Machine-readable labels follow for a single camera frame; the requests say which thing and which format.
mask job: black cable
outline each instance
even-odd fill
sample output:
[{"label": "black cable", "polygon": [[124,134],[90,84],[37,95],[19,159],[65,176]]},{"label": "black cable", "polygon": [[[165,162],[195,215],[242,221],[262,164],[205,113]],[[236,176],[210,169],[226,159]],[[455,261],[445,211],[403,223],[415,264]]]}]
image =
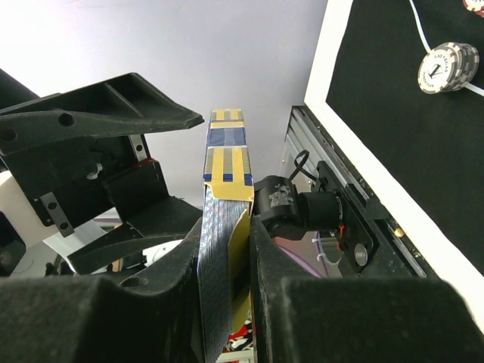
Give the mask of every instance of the black cable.
[{"label": "black cable", "polygon": [[[300,162],[298,162],[297,160],[300,157],[302,157],[302,160]],[[313,180],[314,182],[318,181],[318,179],[314,175],[312,175],[310,172],[304,170],[304,165],[306,164],[308,159],[309,159],[309,151],[307,151],[307,150],[303,150],[299,154],[296,155],[296,157],[294,158],[294,165],[296,166],[296,168],[294,169],[293,173],[289,177],[290,181],[292,181],[296,177],[296,175],[298,175],[300,172],[302,174],[304,174],[305,176],[307,176],[308,178],[310,178],[311,180]]]}]

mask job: white wall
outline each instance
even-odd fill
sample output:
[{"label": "white wall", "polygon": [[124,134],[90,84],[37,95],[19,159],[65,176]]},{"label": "white wall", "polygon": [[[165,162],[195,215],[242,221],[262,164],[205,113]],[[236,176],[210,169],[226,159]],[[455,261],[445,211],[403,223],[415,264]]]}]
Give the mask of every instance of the white wall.
[{"label": "white wall", "polygon": [[[241,107],[256,180],[278,170],[327,0],[0,0],[0,68],[49,95],[138,72],[208,118]],[[150,135],[172,194],[202,205],[206,125]]]}]

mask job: white border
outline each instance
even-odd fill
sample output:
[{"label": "white border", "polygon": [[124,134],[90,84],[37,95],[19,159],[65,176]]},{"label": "white border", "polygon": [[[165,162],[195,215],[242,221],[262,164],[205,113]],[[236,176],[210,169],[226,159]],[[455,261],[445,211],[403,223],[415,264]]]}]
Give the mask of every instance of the white border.
[{"label": "white border", "polygon": [[327,3],[305,103],[437,275],[464,298],[474,321],[484,333],[484,277],[325,102],[351,6],[352,0],[329,0]]}]

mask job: stack of poker chips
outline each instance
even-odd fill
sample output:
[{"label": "stack of poker chips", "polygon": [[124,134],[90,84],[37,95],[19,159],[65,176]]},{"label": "stack of poker chips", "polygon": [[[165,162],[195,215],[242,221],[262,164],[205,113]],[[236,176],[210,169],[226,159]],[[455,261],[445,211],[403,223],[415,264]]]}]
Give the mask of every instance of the stack of poker chips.
[{"label": "stack of poker chips", "polygon": [[484,0],[462,0],[462,2],[468,11],[484,17]]},{"label": "stack of poker chips", "polygon": [[472,45],[443,43],[423,58],[418,85],[427,94],[458,91],[469,84],[478,67],[479,52]]}]

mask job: purple cable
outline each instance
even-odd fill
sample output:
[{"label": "purple cable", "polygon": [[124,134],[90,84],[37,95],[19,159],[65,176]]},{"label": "purple cable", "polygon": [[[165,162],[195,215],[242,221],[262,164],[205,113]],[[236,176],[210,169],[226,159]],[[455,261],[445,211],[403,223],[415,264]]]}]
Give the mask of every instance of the purple cable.
[{"label": "purple cable", "polygon": [[299,266],[304,268],[307,272],[309,272],[311,275],[314,275],[317,278],[322,278],[321,274],[314,268],[312,267],[307,261],[296,255],[293,251],[288,250],[285,247],[279,246],[281,250],[283,250],[291,259],[297,262]]},{"label": "purple cable", "polygon": [[[321,245],[319,244],[319,232],[315,232],[315,239],[316,239],[316,242],[315,242],[316,250],[318,251],[318,255],[320,255],[323,253],[323,251],[322,251]],[[326,272],[326,277],[329,278],[330,274],[327,271],[327,266],[324,259],[321,260],[321,263],[323,264],[324,272]]]}]

